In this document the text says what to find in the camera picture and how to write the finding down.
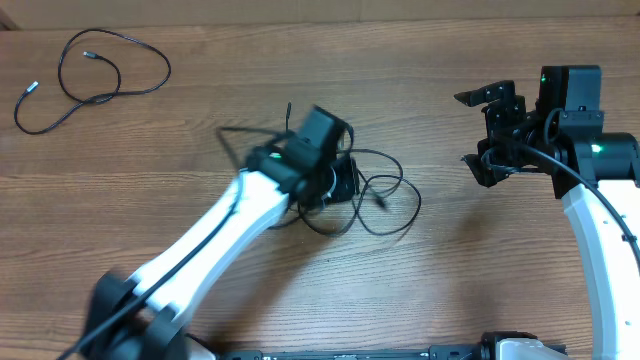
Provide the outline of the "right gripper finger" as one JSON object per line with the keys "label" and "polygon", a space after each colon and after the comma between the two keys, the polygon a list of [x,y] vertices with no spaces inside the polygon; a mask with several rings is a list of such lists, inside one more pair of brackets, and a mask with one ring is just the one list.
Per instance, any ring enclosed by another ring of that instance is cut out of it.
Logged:
{"label": "right gripper finger", "polygon": [[464,91],[454,95],[454,99],[467,107],[489,104],[497,100],[512,99],[515,96],[515,83],[504,80],[483,86],[476,90]]}
{"label": "right gripper finger", "polygon": [[496,174],[485,166],[479,155],[467,154],[461,160],[468,166],[479,185],[489,188],[499,182]]}

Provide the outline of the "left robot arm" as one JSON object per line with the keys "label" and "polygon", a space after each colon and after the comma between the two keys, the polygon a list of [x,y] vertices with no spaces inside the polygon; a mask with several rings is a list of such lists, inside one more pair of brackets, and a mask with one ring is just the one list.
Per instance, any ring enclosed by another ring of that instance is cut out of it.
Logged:
{"label": "left robot arm", "polygon": [[63,353],[84,359],[215,359],[188,334],[215,282],[293,202],[329,198],[350,153],[350,124],[315,106],[297,131],[255,147],[219,200],[173,245],[128,278],[105,274],[94,288],[81,338]]}

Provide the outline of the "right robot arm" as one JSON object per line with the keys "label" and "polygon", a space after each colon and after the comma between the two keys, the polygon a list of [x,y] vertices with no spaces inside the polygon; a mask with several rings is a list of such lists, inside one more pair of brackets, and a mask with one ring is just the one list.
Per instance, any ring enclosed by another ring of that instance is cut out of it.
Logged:
{"label": "right robot arm", "polygon": [[639,143],[607,133],[597,65],[544,66],[533,110],[511,80],[455,94],[480,106],[487,135],[463,156],[489,188],[514,174],[550,176],[576,237],[595,359],[639,356]]}

